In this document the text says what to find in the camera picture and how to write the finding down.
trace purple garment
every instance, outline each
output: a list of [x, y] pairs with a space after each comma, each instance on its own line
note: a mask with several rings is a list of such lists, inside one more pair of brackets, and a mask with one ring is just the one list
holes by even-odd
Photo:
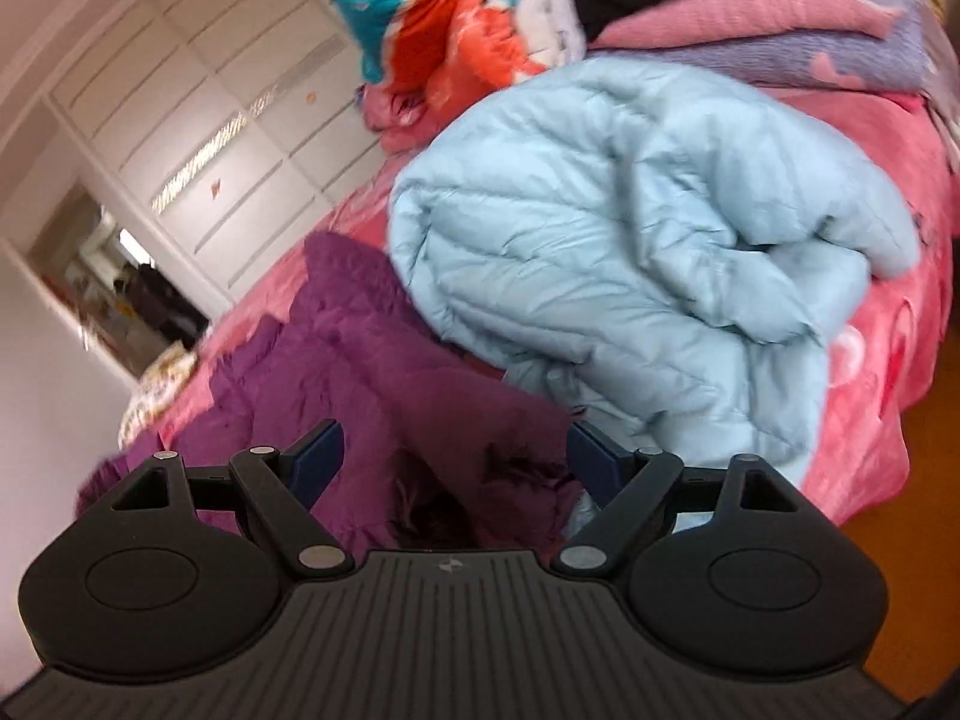
[[922, 14], [923, 4], [912, 0], [888, 40], [857, 32], [794, 29], [679, 49], [592, 53], [695, 65], [765, 86], [917, 92], [923, 87], [926, 67]]
[[381, 252], [314, 233], [304, 259], [308, 280], [290, 322], [263, 319], [211, 377], [214, 405], [171, 447], [147, 433], [101, 464], [79, 510], [160, 448], [191, 466], [222, 464], [335, 418], [344, 465], [312, 512], [353, 555], [397, 546], [418, 509], [450, 496], [479, 545], [549, 550], [582, 490], [565, 461], [568, 416], [440, 346]]

